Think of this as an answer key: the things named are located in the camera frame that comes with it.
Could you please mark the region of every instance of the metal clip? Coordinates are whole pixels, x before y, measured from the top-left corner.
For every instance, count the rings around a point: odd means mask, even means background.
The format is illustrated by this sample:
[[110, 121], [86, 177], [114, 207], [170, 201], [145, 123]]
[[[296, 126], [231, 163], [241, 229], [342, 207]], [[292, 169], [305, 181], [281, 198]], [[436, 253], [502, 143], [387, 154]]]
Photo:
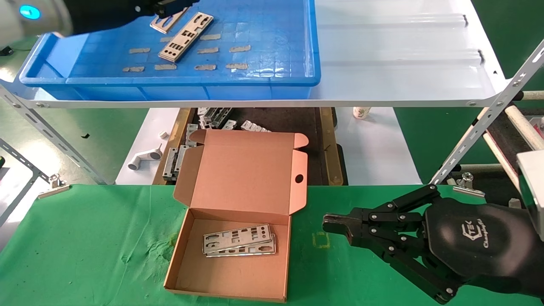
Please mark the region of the metal clip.
[[53, 174], [49, 177], [49, 184], [51, 189], [38, 194], [38, 199], [47, 198], [50, 195], [58, 194], [70, 189], [70, 185], [60, 179], [59, 174]]

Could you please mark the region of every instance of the robotic hand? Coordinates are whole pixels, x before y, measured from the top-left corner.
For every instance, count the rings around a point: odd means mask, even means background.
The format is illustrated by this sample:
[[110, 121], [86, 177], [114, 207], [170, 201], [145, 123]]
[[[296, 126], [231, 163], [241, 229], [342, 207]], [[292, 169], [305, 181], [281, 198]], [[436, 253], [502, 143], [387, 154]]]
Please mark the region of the robotic hand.
[[0, 46], [24, 37], [117, 28], [140, 16], [167, 18], [199, 0], [0, 0]]
[[375, 209], [327, 214], [323, 230], [370, 249], [440, 304], [462, 285], [544, 297], [544, 242], [527, 210], [465, 204], [427, 185]]

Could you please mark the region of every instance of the green floor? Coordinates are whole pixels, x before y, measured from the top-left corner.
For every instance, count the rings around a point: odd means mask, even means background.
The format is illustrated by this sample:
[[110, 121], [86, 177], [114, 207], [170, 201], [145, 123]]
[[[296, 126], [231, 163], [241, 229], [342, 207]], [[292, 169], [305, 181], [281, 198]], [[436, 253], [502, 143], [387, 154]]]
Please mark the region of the green floor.
[[[473, 0], [473, 4], [505, 76], [511, 77], [544, 37], [544, 27], [541, 24], [544, 2]], [[31, 46], [32, 41], [26, 41], [13, 47], [25, 50]], [[16, 51], [13, 56], [0, 57], [0, 77], [13, 78], [27, 54], [25, 51]], [[523, 89], [543, 90], [544, 69]], [[479, 111], [480, 109], [475, 108], [395, 109], [423, 182], [428, 182], [438, 170]], [[146, 109], [40, 110], [40, 114], [109, 181], [115, 179], [146, 112]], [[80, 137], [87, 133], [91, 135], [88, 139]], [[58, 160], [61, 174], [69, 181], [91, 182], [67, 157], [3, 101], [0, 101], [0, 137], [20, 150], [38, 167], [44, 168], [44, 171], [53, 167], [51, 160]], [[482, 140], [461, 160], [461, 163], [495, 162], [496, 159]]]
[[[13, 80], [35, 40], [13, 44], [12, 56], [0, 57], [0, 77]], [[40, 109], [44, 117], [108, 182], [113, 182], [144, 121], [147, 109]], [[0, 137], [47, 174], [61, 169], [70, 183], [94, 183], [47, 138], [0, 99]], [[7, 158], [7, 167], [16, 160]]]

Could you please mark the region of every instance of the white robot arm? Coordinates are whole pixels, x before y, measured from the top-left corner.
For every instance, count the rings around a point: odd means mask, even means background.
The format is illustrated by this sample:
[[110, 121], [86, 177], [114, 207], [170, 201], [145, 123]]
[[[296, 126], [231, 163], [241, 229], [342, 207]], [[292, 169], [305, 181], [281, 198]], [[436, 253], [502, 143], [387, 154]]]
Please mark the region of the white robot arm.
[[117, 28], [141, 16], [167, 18], [199, 0], [0, 0], [0, 46], [28, 36]]

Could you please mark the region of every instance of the white shelf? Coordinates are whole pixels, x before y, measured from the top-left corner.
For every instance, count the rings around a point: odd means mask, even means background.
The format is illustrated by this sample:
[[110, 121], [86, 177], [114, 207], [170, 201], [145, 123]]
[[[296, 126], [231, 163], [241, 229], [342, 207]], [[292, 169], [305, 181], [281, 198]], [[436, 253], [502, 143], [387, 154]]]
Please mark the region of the white shelf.
[[309, 100], [57, 101], [28, 107], [488, 106], [507, 81], [470, 0], [316, 0], [321, 83]]

